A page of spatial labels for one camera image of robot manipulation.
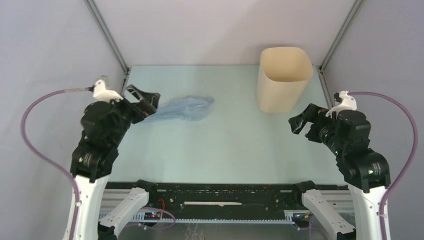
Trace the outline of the beige plastic trash bin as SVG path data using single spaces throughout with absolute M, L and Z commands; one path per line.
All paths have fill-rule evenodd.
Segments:
M 284 46 L 263 50 L 256 82 L 259 108 L 268 114 L 290 112 L 313 75 L 313 65 L 303 49 Z

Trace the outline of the translucent blue trash bag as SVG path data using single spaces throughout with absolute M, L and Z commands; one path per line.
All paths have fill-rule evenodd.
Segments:
M 213 97 L 186 96 L 175 98 L 158 107 L 156 113 L 147 117 L 145 122 L 158 122 L 180 119 L 185 121 L 200 121 L 211 112 L 215 103 Z

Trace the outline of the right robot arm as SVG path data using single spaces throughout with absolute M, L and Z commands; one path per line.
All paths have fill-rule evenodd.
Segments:
M 387 160 L 369 148 L 371 123 L 357 110 L 329 110 L 315 104 L 297 116 L 289 125 L 298 135 L 311 123 L 306 138 L 324 144 L 335 155 L 336 166 L 343 175 L 353 202 L 355 225 L 351 225 L 328 203 L 312 181 L 297 183 L 291 204 L 307 208 L 322 224 L 331 240 L 387 240 L 390 235 L 381 229 L 382 197 L 391 184 Z

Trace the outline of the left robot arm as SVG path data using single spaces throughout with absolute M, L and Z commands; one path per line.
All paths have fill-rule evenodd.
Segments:
M 153 208 L 158 202 L 158 194 L 151 190 L 153 184 L 139 180 L 109 214 L 100 218 L 103 194 L 120 143 L 131 125 L 156 113 L 161 97 L 134 85 L 126 90 L 135 102 L 108 89 L 103 80 L 89 88 L 95 102 L 84 110 L 81 138 L 71 156 L 74 209 L 63 236 L 66 240 L 115 240 L 136 212 L 143 207 Z

